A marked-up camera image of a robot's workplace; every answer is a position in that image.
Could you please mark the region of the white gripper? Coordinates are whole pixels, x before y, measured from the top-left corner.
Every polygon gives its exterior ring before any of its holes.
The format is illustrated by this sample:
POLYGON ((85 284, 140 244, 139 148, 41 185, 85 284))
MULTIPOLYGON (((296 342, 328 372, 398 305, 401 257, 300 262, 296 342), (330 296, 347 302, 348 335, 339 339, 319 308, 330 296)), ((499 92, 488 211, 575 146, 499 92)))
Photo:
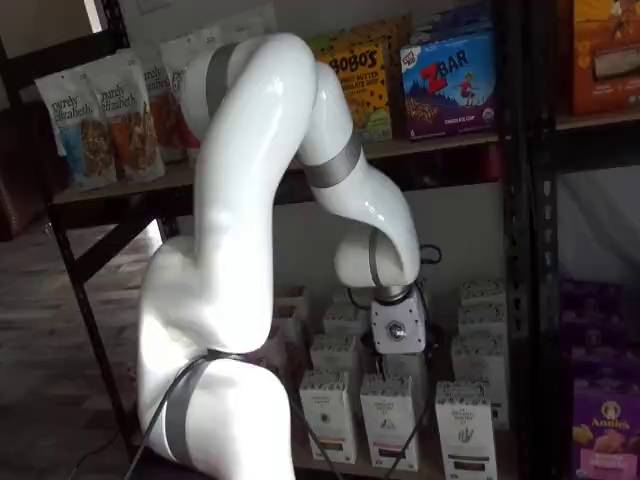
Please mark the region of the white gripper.
POLYGON ((441 327, 426 326, 424 298, 419 292, 408 292, 395 303, 373 301, 370 311, 371 330, 360 336, 366 358, 382 355, 414 354, 425 349, 437 351, 441 344, 441 327))

